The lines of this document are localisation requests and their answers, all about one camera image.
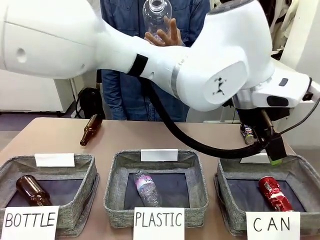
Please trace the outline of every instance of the red can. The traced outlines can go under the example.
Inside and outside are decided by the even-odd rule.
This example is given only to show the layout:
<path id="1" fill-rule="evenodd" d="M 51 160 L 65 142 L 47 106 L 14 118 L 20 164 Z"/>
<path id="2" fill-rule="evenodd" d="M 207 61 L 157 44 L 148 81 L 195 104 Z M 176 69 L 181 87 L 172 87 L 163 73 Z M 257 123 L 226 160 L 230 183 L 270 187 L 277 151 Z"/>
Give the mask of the red can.
<path id="1" fill-rule="evenodd" d="M 280 185 L 272 176 L 264 176 L 259 180 L 260 192 L 277 212 L 293 212 L 294 209 L 282 193 Z"/>

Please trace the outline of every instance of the hand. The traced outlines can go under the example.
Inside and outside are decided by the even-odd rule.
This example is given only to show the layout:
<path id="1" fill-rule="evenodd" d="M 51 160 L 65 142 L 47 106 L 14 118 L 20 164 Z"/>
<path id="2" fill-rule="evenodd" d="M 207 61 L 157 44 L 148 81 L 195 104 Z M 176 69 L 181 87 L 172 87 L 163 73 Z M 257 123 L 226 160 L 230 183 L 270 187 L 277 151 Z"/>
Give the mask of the hand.
<path id="1" fill-rule="evenodd" d="M 168 19 L 164 17 L 164 21 L 169 25 L 169 32 L 166 34 L 163 30 L 158 30 L 156 34 L 162 39 L 155 38 L 150 32 L 145 33 L 144 39 L 149 41 L 151 44 L 154 44 L 159 47 L 165 46 L 182 46 L 183 42 L 181 39 L 180 30 L 177 28 L 176 19 Z"/>

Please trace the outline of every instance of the person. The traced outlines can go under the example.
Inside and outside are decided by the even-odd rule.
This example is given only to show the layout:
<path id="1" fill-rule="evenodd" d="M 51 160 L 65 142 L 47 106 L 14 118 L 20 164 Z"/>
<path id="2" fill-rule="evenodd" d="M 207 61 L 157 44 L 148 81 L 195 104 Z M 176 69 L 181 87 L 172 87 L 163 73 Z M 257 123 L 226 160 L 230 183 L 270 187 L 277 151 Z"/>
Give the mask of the person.
<path id="1" fill-rule="evenodd" d="M 139 36 L 158 46 L 190 47 L 200 34 L 209 0 L 171 0 L 170 31 L 159 32 L 157 41 L 146 27 L 142 15 L 145 0 L 100 0 L 102 18 L 113 28 L 129 36 Z M 162 121 L 136 77 L 103 69 L 103 98 L 110 107 L 113 120 Z M 189 107 L 152 82 L 156 94 L 174 122 L 185 122 Z"/>

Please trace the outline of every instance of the green tip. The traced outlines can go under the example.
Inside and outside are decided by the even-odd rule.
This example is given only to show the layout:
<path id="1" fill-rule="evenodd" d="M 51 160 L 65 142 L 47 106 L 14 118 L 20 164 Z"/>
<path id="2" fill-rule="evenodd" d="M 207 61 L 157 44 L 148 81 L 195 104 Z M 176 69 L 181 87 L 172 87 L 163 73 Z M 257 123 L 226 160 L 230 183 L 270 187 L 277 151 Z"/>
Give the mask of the green tip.
<path id="1" fill-rule="evenodd" d="M 275 161 L 271 161 L 271 160 L 270 160 L 270 164 L 271 164 L 271 166 L 275 166 L 275 165 L 278 165 L 278 164 L 282 164 L 282 158 L 281 158 L 281 159 L 278 159 L 278 160 L 275 160 Z"/>

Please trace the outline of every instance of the brown glass bottle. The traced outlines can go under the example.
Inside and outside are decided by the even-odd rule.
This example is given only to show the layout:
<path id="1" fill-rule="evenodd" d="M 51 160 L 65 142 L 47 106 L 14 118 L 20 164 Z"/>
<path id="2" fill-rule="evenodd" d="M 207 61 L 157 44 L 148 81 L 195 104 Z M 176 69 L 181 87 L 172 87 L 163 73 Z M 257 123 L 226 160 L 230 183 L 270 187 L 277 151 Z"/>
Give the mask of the brown glass bottle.
<path id="1" fill-rule="evenodd" d="M 52 206 L 49 193 L 39 185 L 34 176 L 25 175 L 20 177 L 16 181 L 15 187 L 31 207 Z"/>
<path id="2" fill-rule="evenodd" d="M 96 135 L 102 123 L 102 119 L 98 115 L 93 115 L 84 128 L 84 134 L 80 141 L 81 146 L 86 146 L 87 143 Z"/>

